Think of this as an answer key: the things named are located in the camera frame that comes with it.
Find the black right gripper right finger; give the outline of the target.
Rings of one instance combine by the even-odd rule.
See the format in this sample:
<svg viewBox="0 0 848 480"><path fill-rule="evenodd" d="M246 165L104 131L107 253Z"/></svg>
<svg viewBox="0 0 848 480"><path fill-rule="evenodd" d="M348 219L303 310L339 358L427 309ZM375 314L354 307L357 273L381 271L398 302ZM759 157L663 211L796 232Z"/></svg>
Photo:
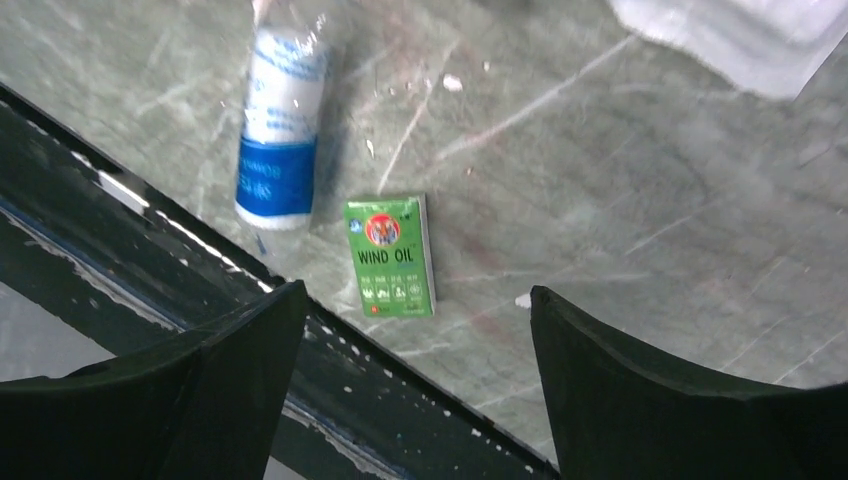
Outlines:
<svg viewBox="0 0 848 480"><path fill-rule="evenodd" d="M530 324L565 479L843 479L847 387L799 389L693 363L551 289Z"/></svg>

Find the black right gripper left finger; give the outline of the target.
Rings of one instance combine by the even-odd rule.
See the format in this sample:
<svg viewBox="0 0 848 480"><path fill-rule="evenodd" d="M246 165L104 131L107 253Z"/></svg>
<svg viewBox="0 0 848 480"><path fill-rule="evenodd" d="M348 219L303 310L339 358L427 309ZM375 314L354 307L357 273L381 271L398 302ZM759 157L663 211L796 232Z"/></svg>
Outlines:
<svg viewBox="0 0 848 480"><path fill-rule="evenodd" d="M1 386L5 479L260 479L303 337L303 282L61 378Z"/></svg>

